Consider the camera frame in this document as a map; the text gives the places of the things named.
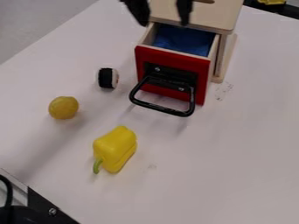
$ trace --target black and white object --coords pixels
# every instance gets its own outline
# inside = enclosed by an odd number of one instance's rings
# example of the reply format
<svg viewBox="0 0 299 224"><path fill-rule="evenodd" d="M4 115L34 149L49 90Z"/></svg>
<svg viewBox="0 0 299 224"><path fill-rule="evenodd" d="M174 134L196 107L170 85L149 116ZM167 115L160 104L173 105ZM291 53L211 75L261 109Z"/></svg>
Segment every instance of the black and white object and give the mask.
<svg viewBox="0 0 299 224"><path fill-rule="evenodd" d="M120 76L113 68L102 68L98 73L98 83L101 88L116 88Z"/></svg>

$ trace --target red drawer front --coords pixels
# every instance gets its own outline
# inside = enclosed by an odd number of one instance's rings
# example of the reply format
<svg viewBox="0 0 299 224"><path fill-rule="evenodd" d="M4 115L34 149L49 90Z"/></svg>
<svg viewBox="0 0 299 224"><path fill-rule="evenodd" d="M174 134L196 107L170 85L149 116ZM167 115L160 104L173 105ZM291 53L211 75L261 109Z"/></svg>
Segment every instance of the red drawer front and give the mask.
<svg viewBox="0 0 299 224"><path fill-rule="evenodd" d="M144 74L144 63L149 62L165 67L173 67L180 70L194 72L198 75L196 103L204 105L205 91L207 89L208 74L210 67L210 60L193 58L186 55L180 55L173 52L159 51L148 47L138 45L135 49L137 76L140 81ZM155 93L158 95L165 95L176 98L182 101L189 101L187 93L178 92L176 90L157 87L153 85L145 85L144 91Z"/></svg>

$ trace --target plastic toy food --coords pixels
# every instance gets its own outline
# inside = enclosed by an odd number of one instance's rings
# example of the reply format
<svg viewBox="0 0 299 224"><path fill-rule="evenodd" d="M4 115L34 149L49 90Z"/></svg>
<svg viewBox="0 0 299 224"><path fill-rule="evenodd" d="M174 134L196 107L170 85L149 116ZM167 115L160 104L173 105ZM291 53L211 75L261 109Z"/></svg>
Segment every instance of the plastic toy food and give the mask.
<svg viewBox="0 0 299 224"><path fill-rule="evenodd" d="M101 68L98 73L98 83L101 88L116 88L119 79L120 75L113 68Z"/></svg>
<svg viewBox="0 0 299 224"><path fill-rule="evenodd" d="M133 156L137 142L135 133L124 126L118 126L105 136L94 140L94 173L99 167L108 172L118 172Z"/></svg>
<svg viewBox="0 0 299 224"><path fill-rule="evenodd" d="M71 119L79 109L79 103L72 96L60 96L49 105L49 113L55 119Z"/></svg>

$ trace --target floor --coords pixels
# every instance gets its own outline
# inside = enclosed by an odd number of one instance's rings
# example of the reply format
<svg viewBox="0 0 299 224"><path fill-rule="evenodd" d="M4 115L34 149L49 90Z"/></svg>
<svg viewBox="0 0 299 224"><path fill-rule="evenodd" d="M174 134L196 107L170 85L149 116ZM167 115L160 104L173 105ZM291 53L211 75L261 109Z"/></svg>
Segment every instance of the floor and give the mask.
<svg viewBox="0 0 299 224"><path fill-rule="evenodd" d="M0 64L98 0L0 0Z"/></svg>

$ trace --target pepper stem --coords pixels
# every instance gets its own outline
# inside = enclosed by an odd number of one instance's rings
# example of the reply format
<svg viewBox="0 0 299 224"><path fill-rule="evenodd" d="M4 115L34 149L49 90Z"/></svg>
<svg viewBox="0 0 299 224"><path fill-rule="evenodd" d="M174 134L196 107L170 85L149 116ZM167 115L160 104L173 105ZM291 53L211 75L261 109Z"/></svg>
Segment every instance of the pepper stem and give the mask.
<svg viewBox="0 0 299 224"><path fill-rule="evenodd" d="M100 172L100 165L103 162L101 158L97 158L94 161L94 174L98 174Z"/></svg>

